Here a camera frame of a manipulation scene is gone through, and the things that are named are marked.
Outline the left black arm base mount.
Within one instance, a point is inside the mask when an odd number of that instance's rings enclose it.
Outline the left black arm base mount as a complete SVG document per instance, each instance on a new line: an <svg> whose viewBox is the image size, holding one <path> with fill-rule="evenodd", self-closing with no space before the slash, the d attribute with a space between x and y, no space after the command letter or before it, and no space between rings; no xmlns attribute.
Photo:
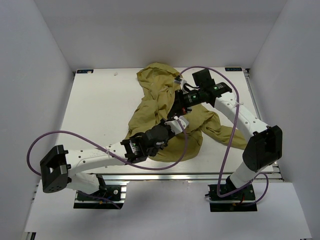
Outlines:
<svg viewBox="0 0 320 240"><path fill-rule="evenodd" d="M126 197L124 183L106 182L102 175L96 175L99 189L92 193L76 192L74 209L120 210Z"/></svg>

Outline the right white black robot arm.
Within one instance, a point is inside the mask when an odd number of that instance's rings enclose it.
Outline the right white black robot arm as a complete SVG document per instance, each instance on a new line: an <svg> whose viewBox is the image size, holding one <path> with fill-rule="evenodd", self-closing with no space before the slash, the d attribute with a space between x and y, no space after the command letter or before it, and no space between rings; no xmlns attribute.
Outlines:
<svg viewBox="0 0 320 240"><path fill-rule="evenodd" d="M190 86L181 75L174 82L181 89L175 92L169 118L182 118L193 106L208 103L223 113L232 123L231 133L239 130L247 144L242 154L242 163L227 179L223 188L217 188L220 198L238 199L252 180L267 166L282 157L283 131L277 125L269 126L255 117L240 103L235 86L225 82L216 83L209 69L192 75L195 86Z"/></svg>

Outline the olive green hooded jacket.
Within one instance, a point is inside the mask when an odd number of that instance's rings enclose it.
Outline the olive green hooded jacket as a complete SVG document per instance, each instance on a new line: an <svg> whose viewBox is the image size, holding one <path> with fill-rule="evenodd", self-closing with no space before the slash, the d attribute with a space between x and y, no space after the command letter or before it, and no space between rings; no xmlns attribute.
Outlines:
<svg viewBox="0 0 320 240"><path fill-rule="evenodd" d="M178 74L173 67L158 62L146 66L136 74L144 96L128 122L127 139L146 132L159 124L161 119L167 118L174 103L175 91L181 88L174 83ZM223 145L229 143L232 128L221 125L216 112L203 105L196 105L185 118L189 122L186 134L180 133L170 139L167 147L160 150L152 160L169 163L177 161L179 157L183 161L195 158L203 143L202 134Z"/></svg>

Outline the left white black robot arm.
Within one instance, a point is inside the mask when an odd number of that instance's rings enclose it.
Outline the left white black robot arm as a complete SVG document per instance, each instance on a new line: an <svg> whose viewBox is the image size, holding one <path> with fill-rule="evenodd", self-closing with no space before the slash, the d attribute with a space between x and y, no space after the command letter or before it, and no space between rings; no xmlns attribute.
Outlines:
<svg viewBox="0 0 320 240"><path fill-rule="evenodd" d="M164 149L169 140L184 132L188 125L183 117L162 120L129 139L91 149L66 150L63 145L56 145L40 161L42 190L51 194L68 188L99 200L105 196L106 187L97 174L88 173L89 170L144 162Z"/></svg>

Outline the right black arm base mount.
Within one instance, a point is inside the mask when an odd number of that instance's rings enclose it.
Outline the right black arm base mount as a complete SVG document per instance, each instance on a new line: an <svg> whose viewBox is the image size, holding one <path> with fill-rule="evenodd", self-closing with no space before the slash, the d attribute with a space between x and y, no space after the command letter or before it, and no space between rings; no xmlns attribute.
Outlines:
<svg viewBox="0 0 320 240"><path fill-rule="evenodd" d="M213 213L257 212L256 195L252 185L240 191L219 197L217 184L208 185L208 193L205 198L209 200L210 211Z"/></svg>

